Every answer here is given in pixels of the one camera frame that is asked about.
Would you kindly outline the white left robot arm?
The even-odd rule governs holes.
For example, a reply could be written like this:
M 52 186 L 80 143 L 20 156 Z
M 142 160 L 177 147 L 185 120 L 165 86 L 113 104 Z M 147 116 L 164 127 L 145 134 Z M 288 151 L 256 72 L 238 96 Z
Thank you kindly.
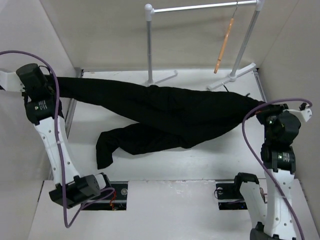
M 54 203 L 70 209 L 95 197 L 105 200 L 112 195 L 104 173 L 83 175 L 75 167 L 60 99 L 40 66 L 30 63 L 15 72 L 2 70 L 0 88 L 22 94 L 27 119 L 41 137 L 50 161 L 55 189 L 49 197 Z

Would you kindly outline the black trousers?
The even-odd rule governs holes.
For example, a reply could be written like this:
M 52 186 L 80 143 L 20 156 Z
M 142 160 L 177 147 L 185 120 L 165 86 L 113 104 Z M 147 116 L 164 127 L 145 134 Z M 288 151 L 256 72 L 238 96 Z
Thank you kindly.
M 261 101 L 228 91 L 199 91 L 93 78 L 47 76 L 63 98 L 101 106 L 133 121 L 102 132 L 96 164 L 105 169 L 117 149 L 131 155 L 190 149 L 236 128 Z

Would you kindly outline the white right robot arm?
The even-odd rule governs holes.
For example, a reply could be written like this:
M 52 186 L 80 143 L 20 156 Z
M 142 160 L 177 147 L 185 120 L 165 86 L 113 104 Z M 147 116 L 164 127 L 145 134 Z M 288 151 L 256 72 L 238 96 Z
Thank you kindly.
M 264 103 L 247 113 L 246 121 L 256 116 L 264 127 L 260 155 L 253 156 L 264 170 L 267 195 L 263 197 L 256 175 L 238 173 L 232 192 L 243 198 L 251 220 L 251 240 L 304 240 L 305 234 L 292 207 L 292 187 L 296 172 L 296 156 L 292 147 L 302 123 L 312 117 L 311 102 L 298 110 L 286 104 Z

